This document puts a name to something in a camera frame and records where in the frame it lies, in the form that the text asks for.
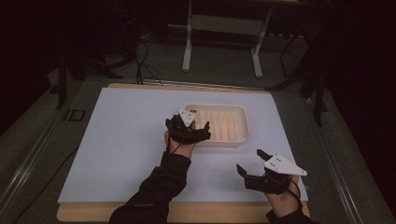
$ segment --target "person's left hand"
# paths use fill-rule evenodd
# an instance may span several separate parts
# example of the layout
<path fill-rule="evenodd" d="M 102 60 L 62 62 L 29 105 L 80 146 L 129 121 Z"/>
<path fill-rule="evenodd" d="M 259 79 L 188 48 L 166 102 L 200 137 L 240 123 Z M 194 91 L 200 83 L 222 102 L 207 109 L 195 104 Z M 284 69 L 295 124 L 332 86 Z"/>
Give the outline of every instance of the person's left hand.
<path fill-rule="evenodd" d="M 192 151 L 194 150 L 195 144 L 181 145 L 180 143 L 174 141 L 171 137 L 169 146 L 168 146 L 169 132 L 166 131 L 165 134 L 163 135 L 163 137 L 164 137 L 166 146 L 169 147 L 170 153 L 182 155 L 182 156 L 185 156 L 185 157 L 191 159 Z"/>

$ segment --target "wire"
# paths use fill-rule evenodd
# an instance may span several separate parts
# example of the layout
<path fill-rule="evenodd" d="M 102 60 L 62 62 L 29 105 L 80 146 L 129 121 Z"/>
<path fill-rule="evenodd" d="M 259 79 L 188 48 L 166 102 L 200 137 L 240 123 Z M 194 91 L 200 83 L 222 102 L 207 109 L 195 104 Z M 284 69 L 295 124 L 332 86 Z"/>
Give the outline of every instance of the wire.
<path fill-rule="evenodd" d="M 62 167 L 64 167 L 64 164 L 78 151 L 78 147 L 76 149 L 74 149 L 68 156 L 67 158 L 61 163 L 61 165 L 58 167 L 58 169 L 56 169 L 55 173 L 52 175 L 52 177 L 49 179 L 49 181 L 46 183 L 46 185 L 44 185 L 43 189 L 40 190 L 37 195 L 33 198 L 33 200 L 31 202 L 29 202 L 29 204 L 23 209 L 23 211 L 18 215 L 17 219 L 15 220 L 14 223 L 17 223 L 21 217 L 23 217 L 23 215 L 29 210 L 29 208 L 31 208 L 31 206 L 33 205 L 33 203 L 35 203 L 35 201 L 37 201 L 37 199 L 41 196 L 41 194 L 44 192 L 44 190 L 49 186 L 49 184 L 51 183 L 51 181 L 53 180 L 53 178 L 55 178 L 55 176 L 59 173 L 59 171 L 62 169 Z"/>

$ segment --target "white board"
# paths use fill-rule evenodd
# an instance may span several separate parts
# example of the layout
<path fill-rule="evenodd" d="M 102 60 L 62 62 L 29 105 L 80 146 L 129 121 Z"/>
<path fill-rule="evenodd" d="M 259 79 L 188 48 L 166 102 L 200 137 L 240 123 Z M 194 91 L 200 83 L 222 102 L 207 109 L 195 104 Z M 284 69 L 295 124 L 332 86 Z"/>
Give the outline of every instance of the white board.
<path fill-rule="evenodd" d="M 245 189 L 236 164 L 262 175 L 258 148 L 294 161 L 271 94 L 104 88 L 58 203 L 128 201 L 160 164 L 165 120 L 188 104 L 241 105 L 249 134 L 240 147 L 197 147 L 187 187 L 174 202 L 266 201 L 262 193 Z M 300 189 L 307 201 L 301 181 Z"/>

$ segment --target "black sleeve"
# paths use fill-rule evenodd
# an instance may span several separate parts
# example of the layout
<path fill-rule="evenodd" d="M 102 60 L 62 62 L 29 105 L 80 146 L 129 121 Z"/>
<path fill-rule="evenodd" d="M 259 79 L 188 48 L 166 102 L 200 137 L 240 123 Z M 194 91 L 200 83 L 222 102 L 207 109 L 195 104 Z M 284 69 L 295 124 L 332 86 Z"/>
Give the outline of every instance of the black sleeve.
<path fill-rule="evenodd" d="M 191 160 L 163 153 L 161 166 L 142 182 L 139 191 L 110 217 L 109 224 L 166 223 L 169 203 L 186 187 Z"/>
<path fill-rule="evenodd" d="M 276 217 L 273 210 L 267 213 L 266 216 L 271 224 L 319 224 L 318 222 L 312 221 L 311 218 L 304 215 L 301 208 L 284 217 Z"/>

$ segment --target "table surface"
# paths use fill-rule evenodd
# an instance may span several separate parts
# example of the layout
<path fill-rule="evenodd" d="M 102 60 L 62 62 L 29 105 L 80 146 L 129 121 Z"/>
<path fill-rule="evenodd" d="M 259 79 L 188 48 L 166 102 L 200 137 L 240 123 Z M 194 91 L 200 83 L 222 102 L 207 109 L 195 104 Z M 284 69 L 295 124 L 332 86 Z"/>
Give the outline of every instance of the table surface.
<path fill-rule="evenodd" d="M 170 87 L 170 86 L 138 86 L 130 84 L 111 84 L 109 88 L 133 88 L 133 89 L 144 89 L 144 90 L 171 90 L 171 91 L 213 91 L 213 92 L 238 92 L 238 93 L 261 93 L 257 91 L 236 91 L 236 90 L 219 90 L 219 89 L 207 89 L 207 88 L 185 88 L 185 87 Z M 244 192 L 255 192 L 251 190 L 238 190 Z M 306 192 L 303 189 L 303 195 L 306 201 Z M 118 206 L 122 205 L 122 202 L 113 203 L 111 201 L 99 200 L 98 202 L 90 202 L 90 200 L 82 200 L 82 202 L 73 202 L 65 200 L 65 197 L 61 195 L 60 201 L 61 206 L 58 211 L 58 219 L 61 221 L 107 221 L 111 213 Z M 235 202 L 224 202 L 219 200 L 218 202 L 202 201 L 196 202 L 196 200 L 174 200 L 170 204 L 170 214 L 168 217 L 169 222 L 222 222 L 222 223 L 254 223 L 264 222 L 265 212 L 271 209 L 268 202 L 249 201 L 242 202 L 236 200 Z M 309 215 L 306 204 L 304 212 Z"/>

